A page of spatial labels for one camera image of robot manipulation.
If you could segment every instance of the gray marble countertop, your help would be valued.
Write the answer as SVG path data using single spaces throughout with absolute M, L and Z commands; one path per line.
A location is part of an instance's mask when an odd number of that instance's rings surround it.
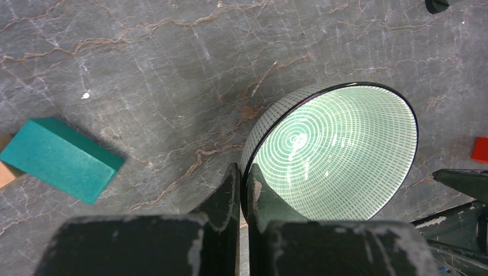
M 384 83 L 417 114 L 414 166 L 377 219 L 469 201 L 430 174 L 483 167 L 487 22 L 483 0 L 435 16 L 421 0 L 1 1 L 0 131 L 56 116 L 127 160 L 93 206 L 32 177 L 0 190 L 2 275 L 30 275 L 69 217 L 191 210 L 260 114 L 315 82 Z

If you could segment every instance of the worn paint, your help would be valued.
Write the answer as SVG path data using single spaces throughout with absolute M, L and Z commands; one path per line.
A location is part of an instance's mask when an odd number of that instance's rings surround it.
M 193 245 L 188 250 L 188 264 L 192 268 L 192 276 L 198 276 L 200 272 L 200 253 L 203 245 L 203 229 L 198 231 L 198 239 L 193 240 Z
M 347 232 L 347 229 L 346 228 L 342 228 L 342 227 L 337 227 L 335 229 L 335 232 L 336 233 L 345 233 L 345 232 Z
M 63 225 L 63 227 L 67 227 L 70 224 L 84 224 L 84 223 L 100 223 L 100 222 L 107 222 L 107 221 L 122 221 L 123 223 L 128 223 L 132 220 L 136 220 L 139 218 L 143 218 L 146 216 L 138 216 L 138 215 L 126 215 L 126 216 L 87 216 L 87 217 L 76 217 L 69 219 Z M 180 216 L 177 214 L 164 214 L 162 216 L 149 216 L 155 217 L 162 220 L 184 220 L 184 221 L 192 221 L 195 223 L 200 224 L 201 226 L 205 225 L 208 221 L 207 214 L 199 213 L 199 214 L 186 214 L 185 216 Z
M 446 220 L 447 218 L 446 217 L 443 217 L 443 216 L 440 216 L 438 218 L 434 218 L 432 220 L 429 220 L 429 221 L 426 221 L 422 224 L 419 224 L 417 226 L 415 226 L 415 228 L 422 228 L 422 227 L 427 227 L 427 226 L 431 226 L 431 225 L 436 225 L 436 224 L 440 224 L 441 222 L 443 222 L 444 220 Z
M 58 240 L 56 239 L 56 236 L 51 240 L 49 243 L 49 248 L 54 248 L 58 244 Z
M 373 253 L 371 252 L 371 246 L 369 246 L 369 242 L 366 239 L 364 239 L 364 249 L 366 250 L 366 255 L 368 255 L 368 261 L 373 263 L 374 259 Z
M 415 274 L 419 276 L 436 275 L 437 267 L 424 238 L 413 231 L 413 228 L 392 227 L 391 231 L 398 238 L 395 239 L 395 248 L 404 250 L 407 259 L 415 267 Z
M 283 247 L 285 246 L 285 241 L 283 240 L 283 237 L 280 233 L 280 231 L 276 231 L 276 240 L 273 243 L 273 247 L 275 248 L 274 254 L 273 254 L 273 268 L 275 271 L 275 275 L 278 275 L 278 266 L 277 262 L 280 257 L 285 254 L 285 251 L 283 250 Z
M 396 275 L 395 269 L 391 265 L 391 260 L 390 260 L 390 256 L 388 255 L 388 251 L 384 247 L 383 243 L 381 242 L 381 240 L 378 238 L 377 235 L 373 235 L 373 239 L 375 239 L 375 242 L 378 245 L 378 249 L 380 250 L 381 255 L 383 256 L 383 261 L 384 264 L 386 265 L 386 269 L 388 270 L 390 275 Z
M 254 203 L 257 203 L 259 200 L 259 196 L 261 195 L 261 188 L 262 184 L 259 181 L 254 180 Z

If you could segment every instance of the green foam block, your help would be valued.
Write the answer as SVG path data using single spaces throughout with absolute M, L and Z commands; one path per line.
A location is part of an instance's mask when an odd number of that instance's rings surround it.
M 0 160 L 93 204 L 124 161 L 54 118 L 27 121 Z

